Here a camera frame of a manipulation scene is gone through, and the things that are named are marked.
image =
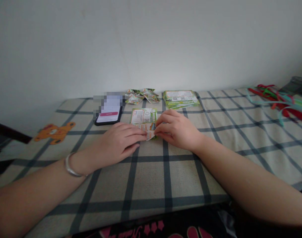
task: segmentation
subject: silver bangle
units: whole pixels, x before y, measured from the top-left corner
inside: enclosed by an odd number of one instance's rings
[[[75,152],[73,153],[70,153],[66,159],[65,159],[65,169],[67,170],[67,172],[71,175],[73,175],[74,177],[87,177],[88,175],[82,175],[82,174],[79,174],[79,173],[76,173],[70,166],[69,166],[69,157],[74,154]]]

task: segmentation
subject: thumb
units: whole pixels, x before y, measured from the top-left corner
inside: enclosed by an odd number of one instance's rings
[[[156,135],[162,137],[163,140],[166,140],[170,144],[174,143],[174,139],[173,139],[173,137],[170,134],[159,132]]]
[[[129,157],[130,155],[132,155],[135,150],[139,147],[140,145],[139,144],[133,144],[133,145],[130,145],[128,146],[121,154],[121,156],[123,157],[123,159]]]

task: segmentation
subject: orange bear sticker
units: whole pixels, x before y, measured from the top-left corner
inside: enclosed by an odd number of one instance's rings
[[[76,125],[74,122],[67,123],[66,126],[58,127],[54,124],[48,124],[45,126],[35,137],[34,141],[40,141],[41,139],[52,138],[51,145],[59,144],[64,141],[67,133]]]

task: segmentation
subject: hand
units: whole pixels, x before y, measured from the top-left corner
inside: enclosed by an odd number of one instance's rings
[[[192,152],[202,144],[204,137],[188,118],[172,109],[162,113],[156,121],[154,133],[168,143]]]
[[[71,168],[81,174],[91,174],[97,169],[116,164],[129,157],[147,139],[146,132],[134,125],[114,124],[91,146],[71,156]]]

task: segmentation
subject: plaid tablecloth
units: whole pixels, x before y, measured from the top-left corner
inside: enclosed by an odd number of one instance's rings
[[[252,104],[245,89],[199,92],[200,105],[180,110],[205,135],[302,189],[302,122],[284,119],[269,105]],[[256,101],[259,96],[251,95]],[[155,107],[143,101],[127,104],[121,121],[129,123],[133,108]],[[93,124],[93,99],[70,99],[49,123],[75,125],[59,144],[32,140],[0,178],[0,187],[86,148],[110,126]],[[65,201],[40,221],[26,237],[62,237],[112,223],[230,200],[227,193],[189,151],[161,138],[141,142],[129,158],[88,176]]]

